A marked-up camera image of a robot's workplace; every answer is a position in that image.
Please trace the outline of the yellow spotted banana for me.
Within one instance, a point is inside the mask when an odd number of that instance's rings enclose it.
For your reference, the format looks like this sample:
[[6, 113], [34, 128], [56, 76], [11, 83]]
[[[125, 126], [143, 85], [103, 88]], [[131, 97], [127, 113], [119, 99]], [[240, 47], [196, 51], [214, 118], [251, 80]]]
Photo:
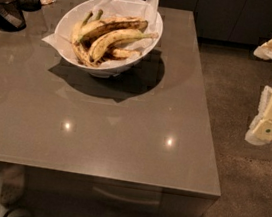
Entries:
[[97, 63], [102, 56], [104, 56], [104, 53], [107, 52], [108, 48], [111, 45], [114, 45], [116, 43], [124, 42], [124, 43], [130, 43], [130, 42], [136, 42], [142, 39], [157, 39], [158, 33], [142, 33], [141, 30], [134, 30], [134, 29], [118, 29], [116, 31], [111, 31], [107, 34], [102, 35], [98, 39], [94, 41], [93, 44], [91, 44], [91, 47], [88, 54], [88, 59], [90, 63]]

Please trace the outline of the small lower right banana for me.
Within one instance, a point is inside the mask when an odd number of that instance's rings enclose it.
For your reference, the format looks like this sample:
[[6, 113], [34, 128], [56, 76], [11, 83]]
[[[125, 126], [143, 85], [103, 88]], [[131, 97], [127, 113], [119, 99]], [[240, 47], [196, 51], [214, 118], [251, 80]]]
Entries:
[[127, 59], [134, 55], [140, 55], [141, 53], [140, 51], [137, 51], [137, 50], [126, 50], [123, 48], [116, 47], [116, 48], [110, 49], [108, 54], [112, 58]]

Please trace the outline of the long dark-streaked banana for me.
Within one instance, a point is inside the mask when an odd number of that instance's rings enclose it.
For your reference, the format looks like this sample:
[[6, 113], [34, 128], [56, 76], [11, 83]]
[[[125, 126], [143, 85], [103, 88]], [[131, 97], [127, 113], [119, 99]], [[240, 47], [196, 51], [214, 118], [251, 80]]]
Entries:
[[101, 20], [94, 20], [86, 23], [79, 29], [77, 42], [82, 40], [94, 39], [118, 29], [145, 29], [148, 27], [148, 21], [142, 17], [109, 17]]

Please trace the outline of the bottom brown spotted banana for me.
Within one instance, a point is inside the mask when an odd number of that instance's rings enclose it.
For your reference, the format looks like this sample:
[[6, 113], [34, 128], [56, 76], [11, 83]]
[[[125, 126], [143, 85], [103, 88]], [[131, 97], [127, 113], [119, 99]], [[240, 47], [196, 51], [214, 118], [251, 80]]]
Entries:
[[98, 67], [99, 64], [96, 62], [90, 62], [90, 57], [87, 54], [87, 50], [83, 48], [81, 44], [72, 44], [73, 52], [77, 56], [77, 59], [85, 66]]

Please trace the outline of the left green-stemmed banana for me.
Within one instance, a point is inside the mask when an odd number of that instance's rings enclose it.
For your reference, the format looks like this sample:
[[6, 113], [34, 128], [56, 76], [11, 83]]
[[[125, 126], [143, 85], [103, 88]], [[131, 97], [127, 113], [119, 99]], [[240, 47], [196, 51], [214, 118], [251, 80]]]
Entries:
[[77, 38], [79, 36], [80, 29], [88, 23], [89, 19], [92, 16], [93, 16], [92, 11], [89, 11], [83, 20], [78, 21], [77, 23], [74, 24], [74, 28], [72, 28], [71, 44], [77, 43]]

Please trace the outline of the white bowl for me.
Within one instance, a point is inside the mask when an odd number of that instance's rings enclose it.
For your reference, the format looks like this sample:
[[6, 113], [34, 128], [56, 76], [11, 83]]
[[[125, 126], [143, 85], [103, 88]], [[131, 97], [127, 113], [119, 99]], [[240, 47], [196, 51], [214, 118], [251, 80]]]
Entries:
[[[163, 34], [163, 20], [158, 11], [158, 0], [88, 0], [76, 7], [73, 7], [59, 20], [55, 31], [50, 36], [46, 36], [44, 41], [53, 46], [54, 49], [68, 63], [88, 72], [95, 77], [108, 78], [110, 76], [118, 76], [123, 71], [127, 71], [132, 66], [136, 65], [143, 59], [144, 56], [150, 53], [151, 50], [160, 41]], [[157, 39], [146, 39], [145, 41], [136, 41], [134, 44], [125, 44], [122, 48], [130, 50], [135, 48], [140, 51], [140, 55], [134, 55], [124, 60], [110, 60], [101, 64], [99, 67], [89, 67], [82, 65], [75, 53], [70, 42], [70, 36], [74, 24], [81, 21], [87, 15], [87, 12], [92, 10], [95, 12], [98, 9], [104, 12], [104, 18], [111, 16], [142, 16], [148, 21], [148, 27], [145, 28], [145, 33], [158, 33]]]

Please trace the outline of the white paper liner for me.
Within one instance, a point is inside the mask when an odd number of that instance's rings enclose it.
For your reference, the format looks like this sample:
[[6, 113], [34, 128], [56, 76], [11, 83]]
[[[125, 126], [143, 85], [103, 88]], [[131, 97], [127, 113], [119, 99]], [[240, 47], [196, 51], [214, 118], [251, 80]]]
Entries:
[[138, 63], [159, 42], [158, 0], [88, 0], [44, 38], [74, 66], [107, 78]]

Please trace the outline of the small packet on table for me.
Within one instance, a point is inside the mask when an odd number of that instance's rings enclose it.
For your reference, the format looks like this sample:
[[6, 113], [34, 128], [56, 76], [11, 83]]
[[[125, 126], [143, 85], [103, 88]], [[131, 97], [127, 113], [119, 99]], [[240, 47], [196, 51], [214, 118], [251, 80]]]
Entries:
[[42, 6], [53, 4], [55, 2], [55, 0], [40, 0], [40, 1]]

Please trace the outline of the black mesh tray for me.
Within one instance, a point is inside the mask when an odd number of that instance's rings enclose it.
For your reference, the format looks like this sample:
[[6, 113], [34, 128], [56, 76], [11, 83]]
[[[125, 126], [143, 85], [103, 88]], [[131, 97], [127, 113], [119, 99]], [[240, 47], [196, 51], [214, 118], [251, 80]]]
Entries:
[[0, 28], [5, 31], [20, 31], [27, 25], [18, 0], [0, 0]]

